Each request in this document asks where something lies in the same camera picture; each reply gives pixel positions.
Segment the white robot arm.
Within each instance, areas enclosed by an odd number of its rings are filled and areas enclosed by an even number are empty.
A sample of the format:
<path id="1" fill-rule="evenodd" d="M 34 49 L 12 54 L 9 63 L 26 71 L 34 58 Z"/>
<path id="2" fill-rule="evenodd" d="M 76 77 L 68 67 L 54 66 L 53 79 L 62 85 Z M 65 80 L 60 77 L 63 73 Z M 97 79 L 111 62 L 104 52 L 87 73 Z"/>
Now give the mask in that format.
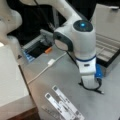
<path id="1" fill-rule="evenodd" d="M 86 89 L 98 89 L 100 78 L 96 77 L 96 33 L 94 26 L 67 2 L 67 0 L 23 0 L 24 4 L 50 5 L 66 22 L 53 33 L 55 45 L 72 52 L 77 63 L 81 83 Z"/>

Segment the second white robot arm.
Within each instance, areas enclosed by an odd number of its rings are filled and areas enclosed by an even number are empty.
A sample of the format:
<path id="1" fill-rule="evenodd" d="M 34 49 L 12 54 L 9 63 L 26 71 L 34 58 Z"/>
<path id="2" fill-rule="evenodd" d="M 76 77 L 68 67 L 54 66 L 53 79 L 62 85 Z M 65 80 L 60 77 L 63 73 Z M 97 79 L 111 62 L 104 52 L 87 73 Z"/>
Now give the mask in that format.
<path id="1" fill-rule="evenodd" d="M 18 39 L 10 33 L 21 24 L 21 15 L 9 7 L 7 0 L 0 0 L 0 42 L 11 47 L 16 59 L 22 55 L 22 52 Z"/>

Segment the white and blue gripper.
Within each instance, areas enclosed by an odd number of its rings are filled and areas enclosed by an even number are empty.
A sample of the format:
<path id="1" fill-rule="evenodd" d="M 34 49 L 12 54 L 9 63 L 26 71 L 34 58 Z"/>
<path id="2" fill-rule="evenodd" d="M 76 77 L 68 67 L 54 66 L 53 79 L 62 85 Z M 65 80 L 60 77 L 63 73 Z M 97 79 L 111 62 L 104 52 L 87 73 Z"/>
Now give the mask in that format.
<path id="1" fill-rule="evenodd" d="M 96 60 L 93 59 L 88 62 L 79 62 L 79 72 L 81 81 L 86 89 L 98 89 L 100 87 L 100 78 L 96 77 Z"/>

